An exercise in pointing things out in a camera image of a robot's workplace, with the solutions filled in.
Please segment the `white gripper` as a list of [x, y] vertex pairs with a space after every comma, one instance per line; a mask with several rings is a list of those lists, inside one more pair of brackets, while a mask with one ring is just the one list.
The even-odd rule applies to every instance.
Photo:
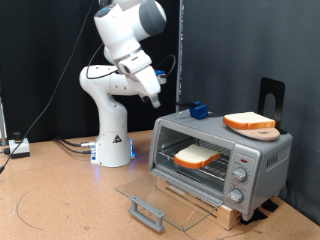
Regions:
[[128, 75], [131, 87], [138, 93], [144, 103], [151, 101], [154, 108], [159, 108], [161, 103], [158, 94], [161, 92], [155, 71], [148, 66], [134, 74]]

